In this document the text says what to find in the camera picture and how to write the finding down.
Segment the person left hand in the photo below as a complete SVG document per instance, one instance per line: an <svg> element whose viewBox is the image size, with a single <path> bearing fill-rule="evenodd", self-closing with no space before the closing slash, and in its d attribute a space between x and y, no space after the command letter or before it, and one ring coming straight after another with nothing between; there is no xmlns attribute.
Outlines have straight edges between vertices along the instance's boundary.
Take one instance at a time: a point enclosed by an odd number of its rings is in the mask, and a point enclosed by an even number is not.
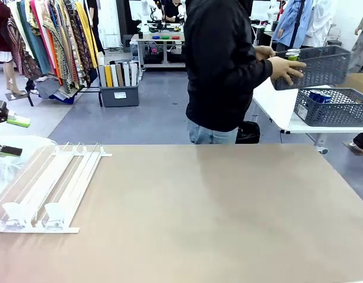
<svg viewBox="0 0 363 283"><path fill-rule="evenodd" d="M276 52L270 46L259 45L254 47L257 61L275 57Z"/></svg>

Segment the person right hand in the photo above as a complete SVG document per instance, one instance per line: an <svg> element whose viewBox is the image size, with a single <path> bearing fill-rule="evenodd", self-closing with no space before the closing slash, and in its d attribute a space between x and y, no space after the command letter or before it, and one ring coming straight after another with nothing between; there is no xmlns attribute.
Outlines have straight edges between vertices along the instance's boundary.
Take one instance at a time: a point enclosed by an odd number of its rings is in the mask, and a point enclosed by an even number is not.
<svg viewBox="0 0 363 283"><path fill-rule="evenodd" d="M274 81L278 78L283 78L288 85L292 86L292 76L302 78L302 68L306 67L304 62L286 60L280 57L271 57L268 59L272 65L272 74L270 78Z"/></svg>

